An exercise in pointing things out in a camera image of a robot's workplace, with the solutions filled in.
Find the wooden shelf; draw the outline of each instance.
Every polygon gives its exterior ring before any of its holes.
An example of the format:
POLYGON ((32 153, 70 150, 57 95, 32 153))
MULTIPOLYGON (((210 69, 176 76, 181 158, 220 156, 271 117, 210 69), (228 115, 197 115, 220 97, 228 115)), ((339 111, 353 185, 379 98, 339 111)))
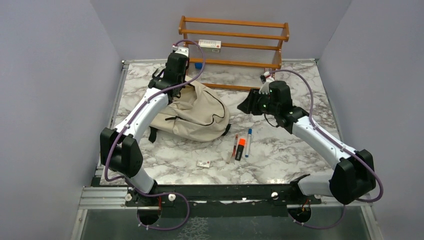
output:
MULTIPOLYGON (((240 48, 240 49, 256 49, 256 50, 274 51, 275 52, 274 57, 272 59, 272 62, 270 63, 254 62, 254 61, 218 60, 218 59, 210 59, 210 58, 206 59, 207 64, 238 66, 238 67, 270 68, 272 70, 281 68, 281 64, 282 64, 281 52, 282 52, 283 42, 288 42, 290 37, 289 24, 287 22, 286 23, 256 22, 256 21, 239 21, 239 20, 225 20, 225 19, 198 18, 198 17, 185 17, 185 16, 181 17, 181 20, 179 22, 179 27, 178 27, 178 33, 180 35, 183 35, 184 39, 189 39, 188 35, 194 34, 194 35, 207 35, 207 36, 212 35, 212 36, 224 36, 224 37, 278 40, 278 44, 276 46, 221 42, 221 48, 240 48), (281 35, 187 29, 186 23, 251 26, 251 27, 257 27, 257 28, 277 28, 277 29, 281 29, 281 35)), ((185 47, 187 47, 189 44, 192 44, 192 43, 184 42, 185 47)), ((202 63, 202 59, 190 58, 190 62, 202 63)), ((251 87, 247 87, 247 86, 231 86, 231 85, 225 85, 225 84, 209 84, 207 86, 213 86, 214 88, 235 89, 235 90, 241 90, 241 91, 249 91, 251 89, 251 87)))

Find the marble tabletop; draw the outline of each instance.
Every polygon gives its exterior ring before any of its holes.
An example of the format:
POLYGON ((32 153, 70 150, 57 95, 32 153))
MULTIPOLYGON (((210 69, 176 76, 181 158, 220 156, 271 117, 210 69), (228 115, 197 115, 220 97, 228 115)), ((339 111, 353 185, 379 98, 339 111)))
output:
MULTIPOLYGON (((163 63, 132 63, 123 86, 115 123, 122 121, 144 95, 155 69, 163 63)), ((313 90, 314 119, 328 132, 338 137, 326 92, 314 61, 283 62, 283 69, 297 71, 313 90)), ((198 70, 190 68, 189 76, 198 70)), ((260 68, 240 68, 207 65, 199 81, 259 87, 260 68)), ((310 96, 307 87, 297 76, 278 72, 276 80, 284 80, 290 86, 293 104, 309 110, 310 96)), ((148 141, 149 130, 144 133, 139 146, 143 154, 143 168, 159 184, 285 184, 304 174, 330 173, 330 166, 303 140, 289 134, 283 128, 270 126, 264 116, 253 116, 237 109, 248 95, 246 91, 215 89, 227 105, 231 128, 227 135, 210 142, 197 142, 158 131, 155 143, 148 141), (233 149, 236 134, 246 136, 252 128, 250 156, 241 161, 226 163, 233 149), (198 160, 210 161, 210 168, 197 166, 198 160)), ((109 176, 117 173, 109 171, 109 176)), ((101 185, 123 185, 123 180, 101 185)))

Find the beige bag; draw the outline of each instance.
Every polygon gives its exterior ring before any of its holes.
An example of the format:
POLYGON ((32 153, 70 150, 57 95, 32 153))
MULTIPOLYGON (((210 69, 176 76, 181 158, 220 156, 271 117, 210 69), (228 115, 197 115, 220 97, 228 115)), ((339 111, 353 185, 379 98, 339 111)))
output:
POLYGON ((156 130, 199 142, 212 141, 230 129, 230 112, 215 91, 193 81, 181 90, 181 97, 163 109, 150 124, 149 140, 156 130))

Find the small cardboard box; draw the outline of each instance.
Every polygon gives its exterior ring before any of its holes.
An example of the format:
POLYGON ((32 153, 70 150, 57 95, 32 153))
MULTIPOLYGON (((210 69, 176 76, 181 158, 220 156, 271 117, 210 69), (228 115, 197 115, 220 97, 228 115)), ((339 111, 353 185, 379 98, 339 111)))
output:
POLYGON ((220 53, 221 52, 221 41, 215 40, 199 40, 199 46, 206 53, 220 53))

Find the orange highlighter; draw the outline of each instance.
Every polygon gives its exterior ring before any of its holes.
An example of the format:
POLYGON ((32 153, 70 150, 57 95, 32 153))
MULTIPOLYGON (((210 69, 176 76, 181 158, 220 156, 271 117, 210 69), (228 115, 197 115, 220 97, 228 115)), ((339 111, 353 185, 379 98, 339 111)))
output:
POLYGON ((246 139, 240 138, 240 141, 238 142, 237 152, 235 153, 235 160, 240 161, 242 159, 243 155, 243 149, 245 148, 246 139))

